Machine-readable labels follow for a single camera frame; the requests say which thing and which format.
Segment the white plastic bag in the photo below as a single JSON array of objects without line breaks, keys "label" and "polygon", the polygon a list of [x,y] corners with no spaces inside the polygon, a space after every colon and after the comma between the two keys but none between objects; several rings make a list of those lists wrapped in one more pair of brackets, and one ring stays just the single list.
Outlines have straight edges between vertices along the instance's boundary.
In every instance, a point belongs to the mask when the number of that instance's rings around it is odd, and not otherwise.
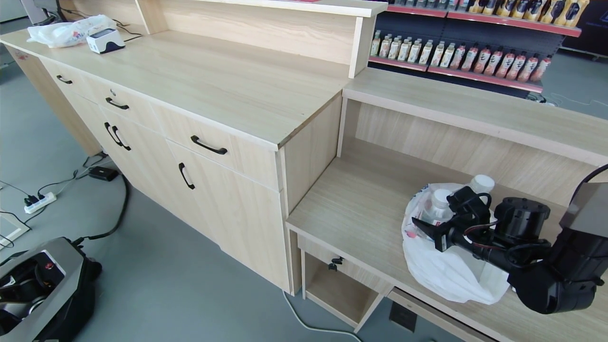
[{"label": "white plastic bag", "polygon": [[412,222],[420,218],[421,203],[437,189],[456,191],[462,184],[429,184],[410,201],[401,225],[403,251],[407,268],[422,286],[441,297],[454,302],[476,301],[494,304],[509,288],[509,274],[485,262],[475,259],[470,252],[452,246],[445,252],[435,249],[435,243]]},{"label": "white plastic bag", "polygon": [[56,23],[28,27],[30,38],[48,47],[68,47],[86,42],[86,37],[105,29],[115,29],[116,23],[105,15],[95,15],[73,23]]}]

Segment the gray floor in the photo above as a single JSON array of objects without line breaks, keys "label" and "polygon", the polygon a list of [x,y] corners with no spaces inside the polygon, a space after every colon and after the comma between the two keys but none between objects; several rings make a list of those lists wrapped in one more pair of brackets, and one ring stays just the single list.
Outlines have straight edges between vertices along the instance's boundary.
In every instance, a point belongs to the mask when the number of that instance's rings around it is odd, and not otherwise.
[{"label": "gray floor", "polygon": [[[26,25],[0,24],[0,32]],[[608,65],[588,59],[556,56],[545,88],[581,102],[608,103]],[[0,64],[10,60],[0,55]],[[608,108],[597,103],[564,101],[563,106],[608,117]],[[0,132],[0,180],[31,193],[69,177],[86,157],[16,64],[0,76]],[[27,218],[18,191],[5,187],[0,199],[4,210]],[[119,180],[83,178],[31,221],[32,231],[13,249],[1,250],[0,260],[54,237],[105,232],[122,200]],[[304,329],[279,289],[137,191],[123,226],[111,237],[85,242],[85,252],[103,264],[104,272],[95,315],[77,341],[354,341]],[[299,296],[291,301],[309,324],[349,328],[311,301]],[[383,301],[360,331],[364,341],[458,341],[420,318],[416,333],[405,331],[388,321],[390,305]]]}]

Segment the desk drawer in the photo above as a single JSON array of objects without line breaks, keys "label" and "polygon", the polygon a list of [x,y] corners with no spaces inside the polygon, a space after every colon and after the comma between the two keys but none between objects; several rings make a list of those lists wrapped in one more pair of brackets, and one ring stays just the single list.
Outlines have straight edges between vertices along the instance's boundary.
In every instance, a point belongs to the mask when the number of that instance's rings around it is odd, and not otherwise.
[{"label": "desk drawer", "polygon": [[83,74],[82,77],[89,85],[93,102],[157,133],[162,133],[161,126],[147,99],[122,86],[93,79],[89,75]]},{"label": "desk drawer", "polygon": [[40,62],[49,72],[53,81],[57,83],[62,91],[72,91],[85,99],[92,100],[88,84],[83,80],[82,73],[68,66],[60,65],[54,61],[40,58]]},{"label": "desk drawer", "polygon": [[401,289],[395,287],[387,296],[393,302],[405,307],[407,310],[417,314],[427,321],[452,333],[454,336],[467,342],[491,342],[495,341],[489,336],[453,319],[451,316],[435,309],[418,298],[408,295]]},{"label": "desk drawer", "polygon": [[[305,237],[298,235],[298,247],[306,253],[314,256],[315,258],[325,262],[331,263],[332,259],[340,258],[336,253],[333,253],[320,245],[306,239]],[[386,296],[393,288],[387,281],[381,279],[379,276],[372,274],[371,272],[355,265],[353,262],[343,257],[342,265],[336,265],[338,271],[346,274],[354,280],[362,283],[370,289],[378,292],[379,294]]]},{"label": "desk drawer", "polygon": [[152,106],[170,140],[272,190],[280,190],[273,151],[204,124],[188,114],[160,105]]}]

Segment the white bottle cap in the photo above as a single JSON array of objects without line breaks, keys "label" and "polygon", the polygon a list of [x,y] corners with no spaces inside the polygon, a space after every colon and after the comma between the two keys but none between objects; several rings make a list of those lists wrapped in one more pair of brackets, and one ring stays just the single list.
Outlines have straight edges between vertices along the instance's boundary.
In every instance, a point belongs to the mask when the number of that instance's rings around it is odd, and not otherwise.
[{"label": "white bottle cap", "polygon": [[433,195],[430,197],[430,202],[433,203],[434,206],[444,209],[449,207],[449,203],[447,202],[447,197],[452,195],[450,190],[439,189],[433,191]]},{"label": "white bottle cap", "polygon": [[471,180],[470,187],[476,193],[490,192],[494,188],[494,180],[486,175],[477,175]]}]

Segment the electrical outlet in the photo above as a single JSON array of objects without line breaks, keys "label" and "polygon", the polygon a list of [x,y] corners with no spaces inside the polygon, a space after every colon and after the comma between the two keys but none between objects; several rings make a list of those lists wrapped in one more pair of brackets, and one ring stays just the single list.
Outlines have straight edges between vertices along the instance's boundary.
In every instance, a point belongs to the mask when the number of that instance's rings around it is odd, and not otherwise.
[{"label": "electrical outlet", "polygon": [[53,194],[52,192],[49,192],[48,194],[44,195],[44,198],[42,200],[37,201],[29,207],[23,207],[23,209],[26,211],[26,214],[33,214],[36,211],[39,211],[40,209],[53,203],[54,201],[57,201],[57,197],[55,197],[55,194]]}]

